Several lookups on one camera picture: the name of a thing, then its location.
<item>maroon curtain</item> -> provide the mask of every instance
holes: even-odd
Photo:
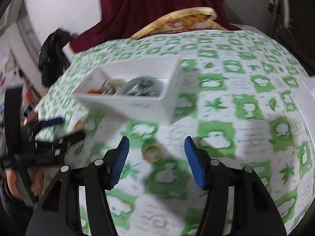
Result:
[[[77,53],[113,39],[129,38],[158,18],[193,7],[210,7],[215,10],[218,24],[228,30],[239,30],[229,24],[223,0],[100,0],[102,20],[91,29],[70,41]]]

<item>red object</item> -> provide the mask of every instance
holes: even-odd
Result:
[[[100,0],[102,20],[91,29],[70,41],[75,53],[85,51],[103,42],[129,38],[158,18],[193,7],[215,10],[218,24],[228,30],[240,30],[229,24],[223,0]]]

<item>white box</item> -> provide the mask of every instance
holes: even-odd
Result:
[[[315,77],[301,80],[292,99],[304,120],[313,145],[315,143]]]
[[[151,76],[163,84],[158,97],[87,94],[99,89],[104,79],[129,81]],[[183,73],[179,56],[159,56],[114,62],[96,67],[75,89],[72,96],[90,111],[119,114],[141,121],[171,124]]]

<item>patterned bedsheet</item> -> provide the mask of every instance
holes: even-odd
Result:
[[[98,65],[116,60],[180,55],[182,91],[170,126],[88,113],[69,95]],[[107,191],[119,235],[194,235],[207,194],[194,183],[183,145],[200,148],[225,165],[256,171],[275,201],[287,232],[313,200],[314,153],[291,95],[307,73],[276,41],[248,31],[206,30],[103,43],[72,57],[72,65],[38,105],[40,118],[62,116],[65,125],[39,134],[53,139],[84,121],[87,137],[66,156],[82,167],[115,148],[123,135],[130,152],[117,186]],[[147,140],[165,156],[142,159]],[[52,175],[47,174],[46,184]],[[89,234],[84,188],[80,189],[84,233]],[[230,190],[225,233],[233,214]]]

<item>bed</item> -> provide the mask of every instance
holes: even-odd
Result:
[[[163,126],[89,113],[70,97],[98,65],[142,57],[181,56],[184,80],[174,123]],[[105,42],[72,56],[71,66],[38,105],[40,119],[64,117],[38,137],[51,140],[84,124],[87,137],[66,156],[78,168],[103,157],[122,136],[130,152],[119,183],[107,191],[119,235],[194,235],[206,194],[194,183],[183,151],[186,136],[225,165],[250,165],[273,198],[287,233],[312,203],[313,145],[291,95],[308,77],[276,41],[250,31],[203,30]],[[149,164],[141,148],[154,139],[166,154]],[[45,176],[48,185],[52,174]],[[84,188],[83,232],[89,234]],[[229,192],[232,199],[233,190]],[[233,214],[229,202],[225,233]]]

